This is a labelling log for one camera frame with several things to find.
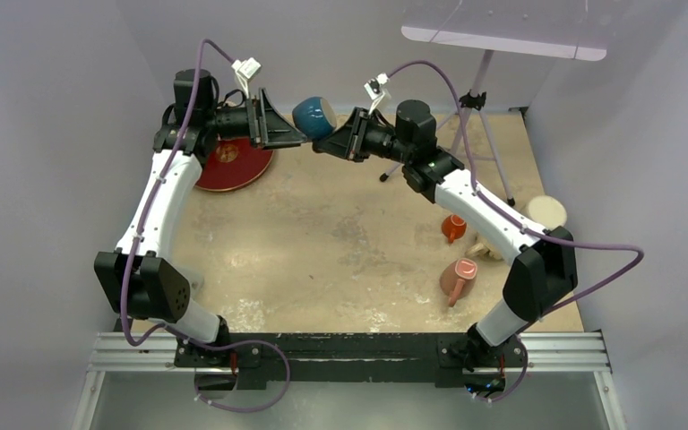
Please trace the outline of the dark blue mug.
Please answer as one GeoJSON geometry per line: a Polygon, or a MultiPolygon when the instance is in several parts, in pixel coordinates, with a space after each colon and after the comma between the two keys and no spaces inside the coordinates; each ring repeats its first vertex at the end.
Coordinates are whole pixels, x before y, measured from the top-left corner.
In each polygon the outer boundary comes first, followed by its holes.
{"type": "Polygon", "coordinates": [[[337,117],[325,98],[312,96],[298,103],[292,110],[296,129],[310,141],[318,141],[337,128],[337,117]]]}

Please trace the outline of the small orange mug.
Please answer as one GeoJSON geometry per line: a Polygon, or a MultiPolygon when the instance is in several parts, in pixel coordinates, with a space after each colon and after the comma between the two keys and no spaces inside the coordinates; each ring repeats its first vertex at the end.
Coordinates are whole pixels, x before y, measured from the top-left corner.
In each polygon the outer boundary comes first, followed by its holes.
{"type": "Polygon", "coordinates": [[[441,231],[449,244],[461,239],[467,231],[467,223],[460,216],[452,214],[444,219],[441,231]]]}

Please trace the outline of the beige mug sideways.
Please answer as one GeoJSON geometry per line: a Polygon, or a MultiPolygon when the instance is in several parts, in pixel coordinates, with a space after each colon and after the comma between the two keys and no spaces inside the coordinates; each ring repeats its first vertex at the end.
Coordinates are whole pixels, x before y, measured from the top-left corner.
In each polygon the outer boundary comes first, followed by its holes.
{"type": "Polygon", "coordinates": [[[473,245],[465,252],[469,259],[481,258],[490,261],[502,261],[502,254],[480,233],[474,235],[473,245]]]}

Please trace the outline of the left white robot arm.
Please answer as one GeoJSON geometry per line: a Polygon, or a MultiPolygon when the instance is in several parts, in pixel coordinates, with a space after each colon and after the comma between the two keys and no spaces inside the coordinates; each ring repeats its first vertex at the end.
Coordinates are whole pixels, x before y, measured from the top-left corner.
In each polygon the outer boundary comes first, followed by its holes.
{"type": "Polygon", "coordinates": [[[196,340],[196,354],[221,366],[231,354],[226,322],[197,304],[202,283],[196,271],[174,266],[172,240],[185,207],[219,140],[245,139],[260,150],[306,142],[270,103],[265,90],[239,106],[220,105],[219,85],[206,70],[180,71],[175,101],[155,135],[152,166],[138,208],[114,250],[102,251],[94,271],[121,320],[148,320],[196,340]]]}

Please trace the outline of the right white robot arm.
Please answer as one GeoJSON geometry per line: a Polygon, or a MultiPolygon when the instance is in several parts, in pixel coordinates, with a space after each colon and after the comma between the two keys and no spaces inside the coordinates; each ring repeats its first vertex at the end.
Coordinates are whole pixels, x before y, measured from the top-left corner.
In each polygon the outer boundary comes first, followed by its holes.
{"type": "Polygon", "coordinates": [[[577,286],[571,233],[536,223],[488,194],[461,161],[438,146],[436,119],[425,102],[402,101],[392,125],[378,110],[356,107],[344,125],[320,139],[287,121],[265,90],[248,111],[254,115],[251,139],[258,148],[285,149],[310,142],[315,152],[347,161],[376,156],[399,162],[414,192],[459,216],[500,253],[510,271],[502,299],[467,332],[460,355],[470,366],[491,363],[505,343],[577,286]]]}

